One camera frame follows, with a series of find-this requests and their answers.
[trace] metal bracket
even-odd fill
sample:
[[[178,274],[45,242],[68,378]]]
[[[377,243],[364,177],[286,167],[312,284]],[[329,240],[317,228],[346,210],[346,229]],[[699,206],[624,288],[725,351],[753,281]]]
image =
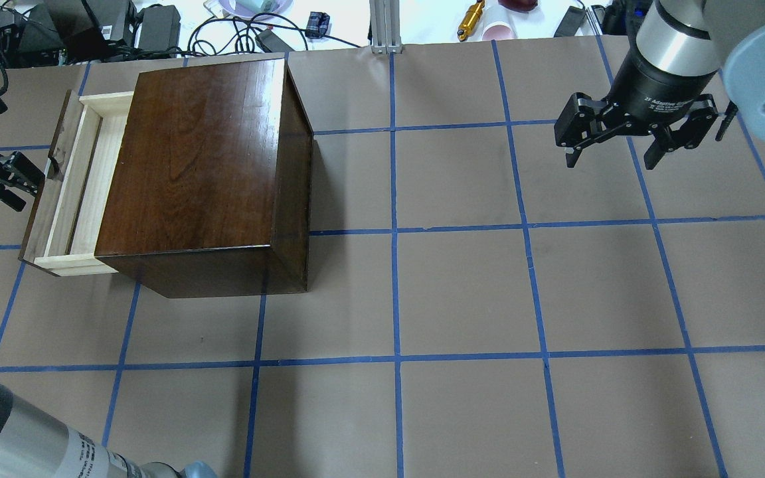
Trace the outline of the metal bracket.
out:
[[[371,0],[371,50],[400,52],[400,0]]]

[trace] wooden drawer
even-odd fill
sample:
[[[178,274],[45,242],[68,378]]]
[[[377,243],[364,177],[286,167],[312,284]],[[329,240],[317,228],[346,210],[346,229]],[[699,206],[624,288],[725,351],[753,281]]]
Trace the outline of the wooden drawer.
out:
[[[309,122],[284,60],[142,73],[61,113],[21,252],[166,297],[306,290]]]

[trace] dark red object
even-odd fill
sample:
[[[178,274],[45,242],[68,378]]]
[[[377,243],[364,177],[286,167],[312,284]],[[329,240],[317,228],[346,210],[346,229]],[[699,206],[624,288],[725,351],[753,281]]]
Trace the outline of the dark red object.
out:
[[[537,8],[539,0],[498,0],[498,3],[510,10],[527,13]]]

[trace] yellow screwdriver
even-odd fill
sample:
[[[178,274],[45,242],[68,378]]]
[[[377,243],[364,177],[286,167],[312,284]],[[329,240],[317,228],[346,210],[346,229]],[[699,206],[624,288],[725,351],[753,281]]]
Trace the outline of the yellow screwdriver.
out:
[[[464,42],[474,33],[474,27],[477,27],[477,22],[483,16],[484,5],[484,0],[477,0],[477,3],[468,7],[468,12],[465,12],[465,18],[462,19],[462,23],[459,24],[459,30],[456,31],[456,37],[460,42]]]

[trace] wooden box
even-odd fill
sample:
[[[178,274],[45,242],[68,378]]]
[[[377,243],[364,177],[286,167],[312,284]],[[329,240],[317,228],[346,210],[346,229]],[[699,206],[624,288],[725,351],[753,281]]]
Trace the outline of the wooden box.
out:
[[[306,290],[311,128],[284,60],[142,73],[61,112],[21,259],[165,297]]]

